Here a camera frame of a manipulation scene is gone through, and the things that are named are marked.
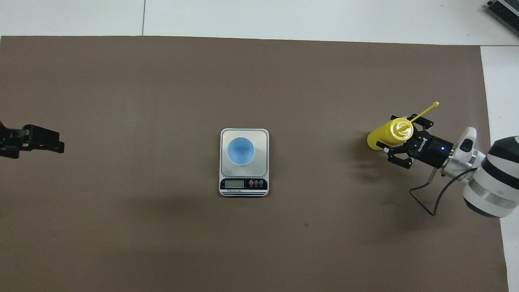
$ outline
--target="plastic cup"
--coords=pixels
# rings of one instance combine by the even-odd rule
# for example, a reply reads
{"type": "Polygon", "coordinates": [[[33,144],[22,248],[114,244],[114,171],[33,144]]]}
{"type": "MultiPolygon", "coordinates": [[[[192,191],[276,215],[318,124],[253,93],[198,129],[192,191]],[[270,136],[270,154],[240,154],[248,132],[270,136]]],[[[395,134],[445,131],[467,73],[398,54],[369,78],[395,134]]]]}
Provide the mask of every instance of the plastic cup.
{"type": "Polygon", "coordinates": [[[245,165],[254,157],[254,145],[247,138],[235,138],[227,146],[227,157],[236,165],[245,165]]]}

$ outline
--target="yellow bottle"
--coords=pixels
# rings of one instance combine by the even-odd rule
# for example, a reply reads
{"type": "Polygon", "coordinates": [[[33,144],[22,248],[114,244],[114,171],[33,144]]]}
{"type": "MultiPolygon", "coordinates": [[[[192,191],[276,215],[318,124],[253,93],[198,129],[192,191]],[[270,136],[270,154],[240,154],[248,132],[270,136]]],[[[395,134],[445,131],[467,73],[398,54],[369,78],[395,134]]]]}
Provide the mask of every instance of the yellow bottle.
{"type": "Polygon", "coordinates": [[[377,141],[391,147],[407,141],[413,135],[414,128],[412,122],[430,111],[432,108],[437,107],[439,104],[439,102],[433,103],[430,107],[412,118],[410,121],[406,118],[398,117],[383,124],[378,129],[367,135],[367,144],[373,150],[382,150],[382,148],[377,146],[377,141]]]}

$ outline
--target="brown mat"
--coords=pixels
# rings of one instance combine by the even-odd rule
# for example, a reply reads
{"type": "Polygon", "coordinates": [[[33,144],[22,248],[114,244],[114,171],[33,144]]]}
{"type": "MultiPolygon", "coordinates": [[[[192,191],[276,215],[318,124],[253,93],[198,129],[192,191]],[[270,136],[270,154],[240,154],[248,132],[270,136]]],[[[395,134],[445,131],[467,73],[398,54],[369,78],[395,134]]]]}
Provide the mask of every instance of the brown mat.
{"type": "MultiPolygon", "coordinates": [[[[394,115],[489,148],[480,49],[2,37],[2,122],[65,153],[0,159],[2,291],[507,291],[499,220],[455,184],[430,217],[365,138],[394,115]],[[265,198],[218,193],[220,131],[270,132],[265,198]]],[[[422,197],[431,206],[448,182],[422,197]]]]}

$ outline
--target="cable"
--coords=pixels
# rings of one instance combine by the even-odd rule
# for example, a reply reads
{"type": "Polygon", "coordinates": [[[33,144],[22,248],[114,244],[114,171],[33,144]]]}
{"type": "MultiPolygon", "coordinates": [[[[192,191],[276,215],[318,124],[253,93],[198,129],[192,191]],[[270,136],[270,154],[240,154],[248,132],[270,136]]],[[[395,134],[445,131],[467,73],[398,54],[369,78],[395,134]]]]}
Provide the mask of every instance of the cable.
{"type": "Polygon", "coordinates": [[[438,204],[440,203],[440,199],[443,195],[443,193],[445,192],[445,190],[447,190],[447,188],[455,181],[457,180],[458,178],[468,174],[469,172],[471,171],[475,171],[477,168],[471,168],[469,170],[466,170],[460,174],[458,174],[457,176],[455,176],[452,180],[450,180],[450,182],[448,182],[445,187],[442,189],[442,191],[440,192],[440,194],[438,195],[438,198],[436,199],[436,204],[434,205],[434,210],[433,212],[431,212],[422,202],[420,202],[420,200],[413,194],[413,191],[416,191],[416,190],[419,190],[419,189],[422,189],[422,188],[425,188],[426,186],[428,186],[430,183],[431,183],[431,180],[432,180],[432,177],[434,176],[434,173],[436,172],[436,169],[433,170],[432,174],[431,174],[431,177],[429,177],[429,180],[419,186],[419,187],[416,187],[416,188],[412,188],[409,190],[409,194],[411,194],[411,196],[413,196],[413,198],[420,204],[420,206],[422,206],[423,209],[425,209],[425,211],[427,211],[427,213],[429,213],[429,215],[431,216],[434,216],[436,215],[436,210],[438,209],[438,204]]]}

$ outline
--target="digital kitchen scale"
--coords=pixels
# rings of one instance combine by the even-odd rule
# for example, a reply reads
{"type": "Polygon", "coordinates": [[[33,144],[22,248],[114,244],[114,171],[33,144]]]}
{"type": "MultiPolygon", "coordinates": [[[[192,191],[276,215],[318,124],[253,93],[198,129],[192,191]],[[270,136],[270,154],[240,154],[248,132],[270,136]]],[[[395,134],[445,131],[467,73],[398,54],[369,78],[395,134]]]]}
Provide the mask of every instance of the digital kitchen scale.
{"type": "Polygon", "coordinates": [[[268,193],[269,134],[265,129],[223,129],[220,134],[220,193],[261,197],[268,193]]]}

